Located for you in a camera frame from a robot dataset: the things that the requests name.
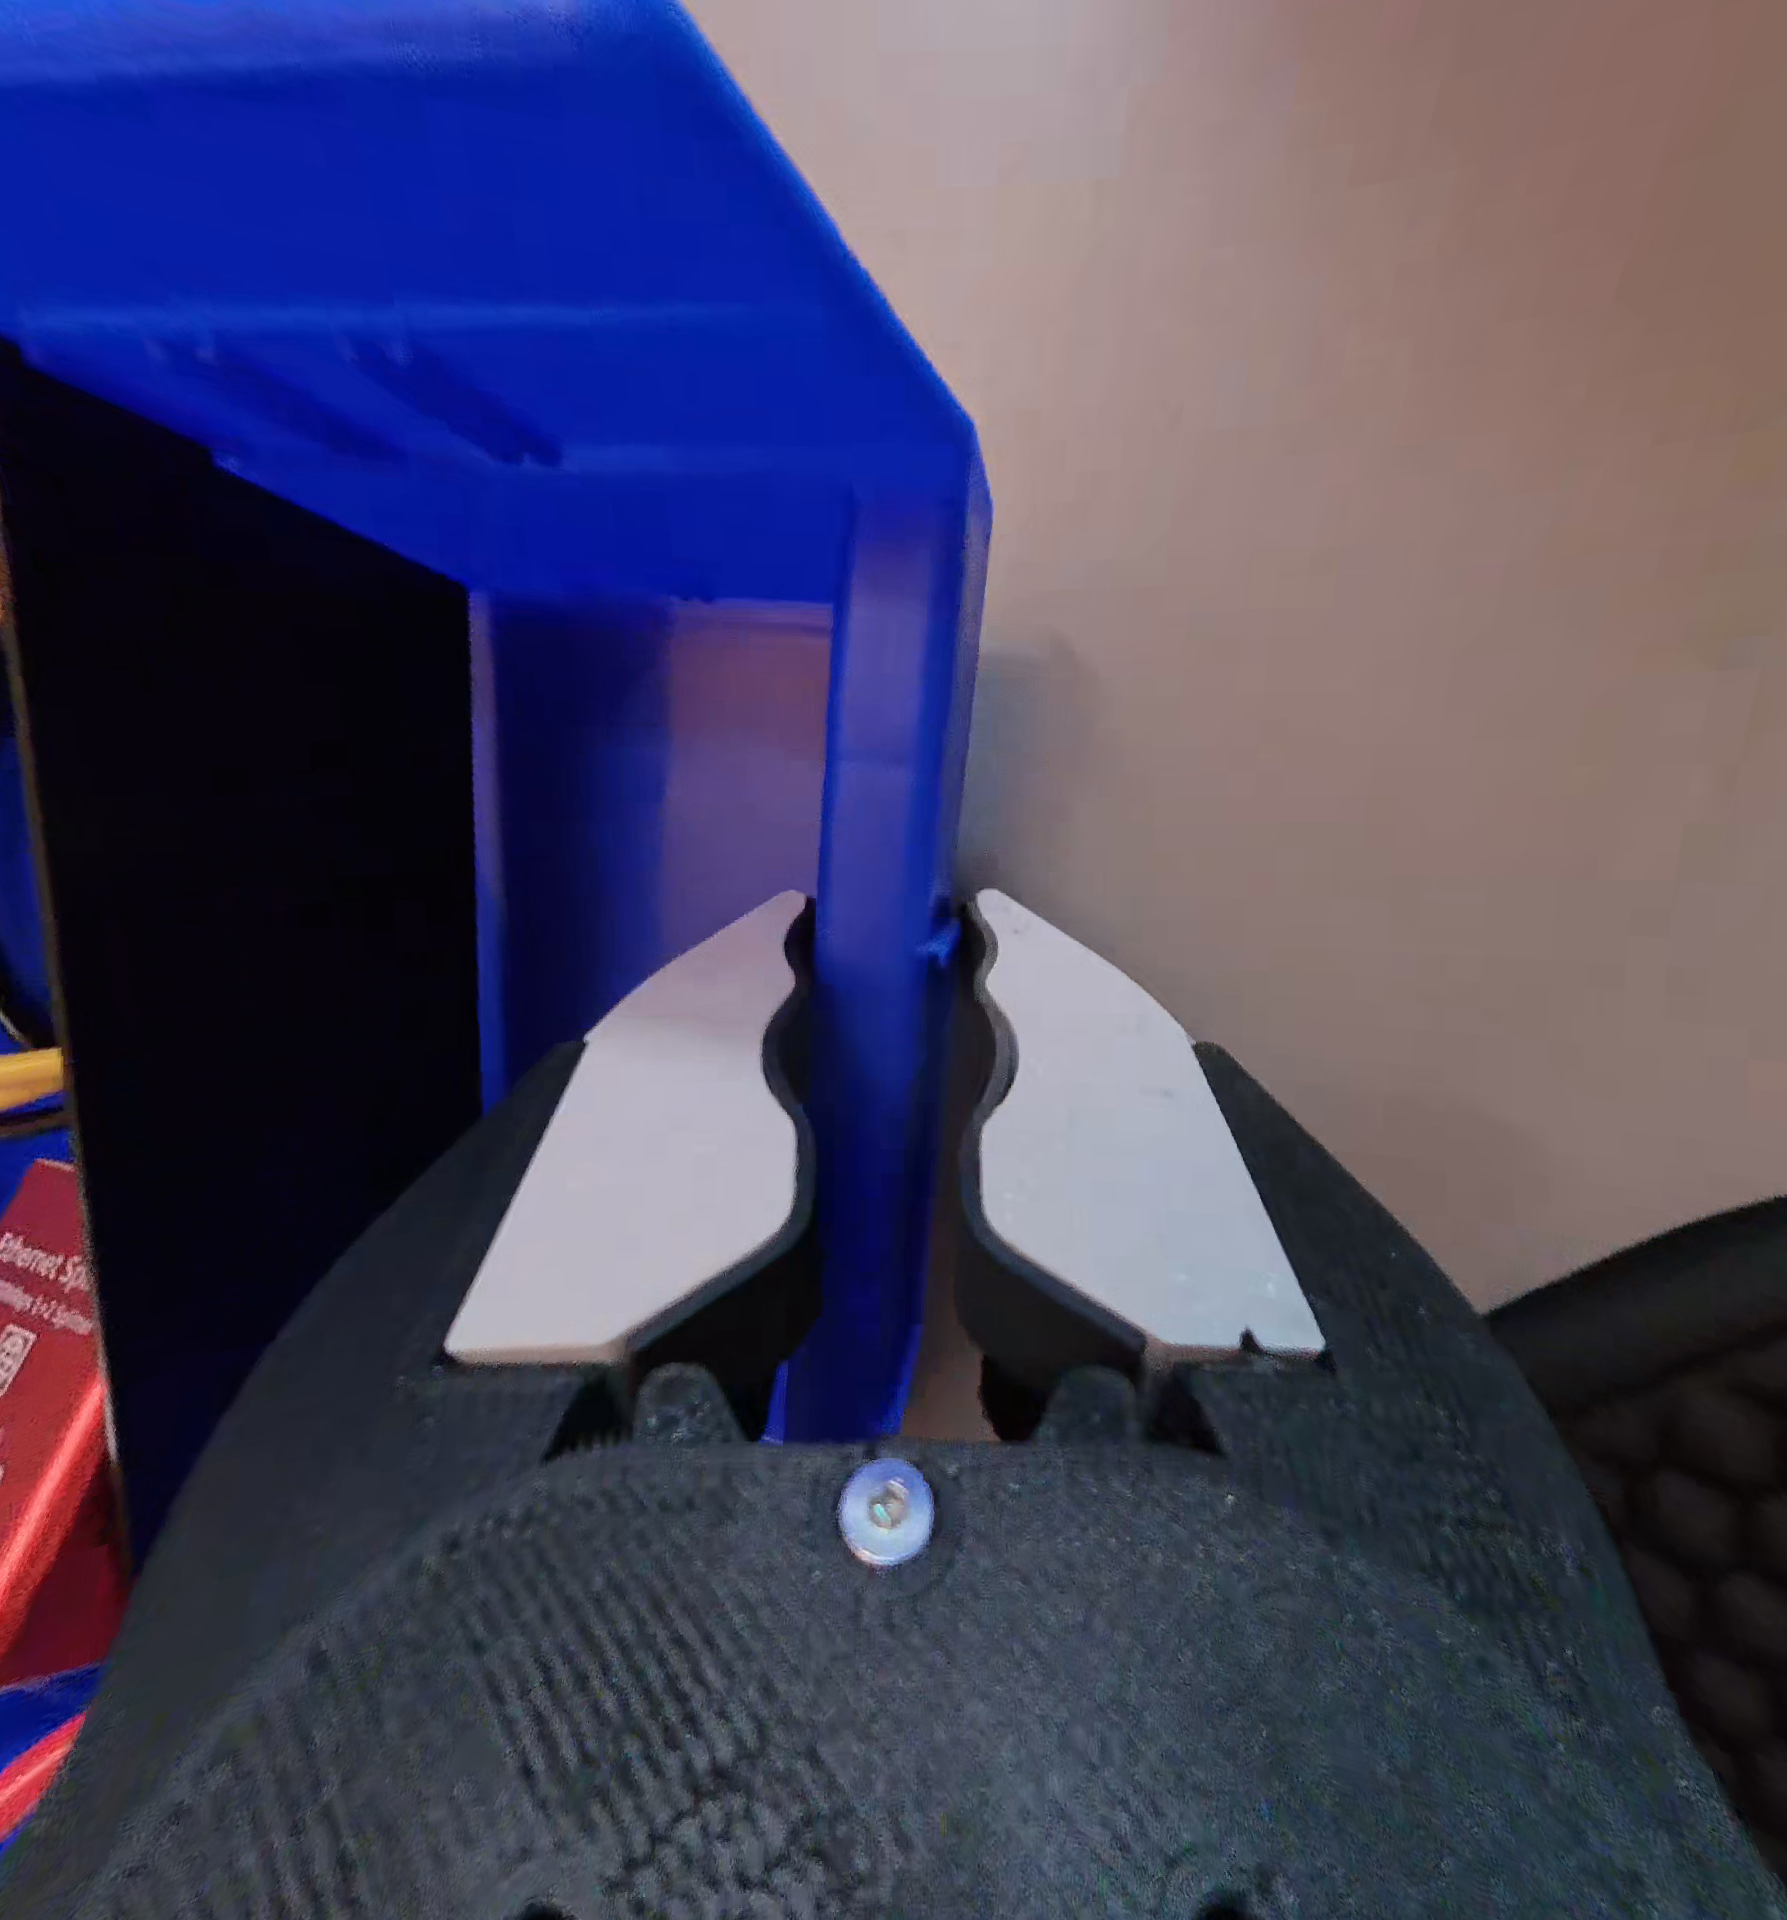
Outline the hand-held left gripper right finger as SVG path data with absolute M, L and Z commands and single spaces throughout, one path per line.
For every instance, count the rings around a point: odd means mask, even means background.
M 991 1044 L 955 1308 L 1003 1370 L 1314 1361 L 1323 1326 L 1182 1021 L 1011 895 L 967 903 Z

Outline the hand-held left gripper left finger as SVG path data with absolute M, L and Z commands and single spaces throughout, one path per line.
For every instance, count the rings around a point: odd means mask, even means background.
M 802 996 L 783 892 L 597 1021 L 446 1338 L 464 1367 L 651 1361 L 809 1224 L 781 1062 Z

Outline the red ethernet splitter box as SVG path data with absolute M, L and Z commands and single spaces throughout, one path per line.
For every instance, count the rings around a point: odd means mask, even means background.
M 0 1217 L 0 1695 L 101 1662 L 127 1585 L 79 1181 L 40 1161 Z

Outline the blue plastic bin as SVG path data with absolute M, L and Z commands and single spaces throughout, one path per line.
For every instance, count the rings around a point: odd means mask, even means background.
M 257 1359 L 0 1916 L 963 1916 L 837 1504 L 919 1346 L 976 431 L 680 5 L 0 5 L 0 337 L 466 589 L 481 1111 Z M 651 1361 L 451 1313 L 711 880 L 809 1224 Z

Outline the black bin divider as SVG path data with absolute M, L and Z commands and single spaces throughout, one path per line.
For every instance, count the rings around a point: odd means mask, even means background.
M 481 1111 L 469 600 L 3 337 L 0 565 L 140 1565 Z

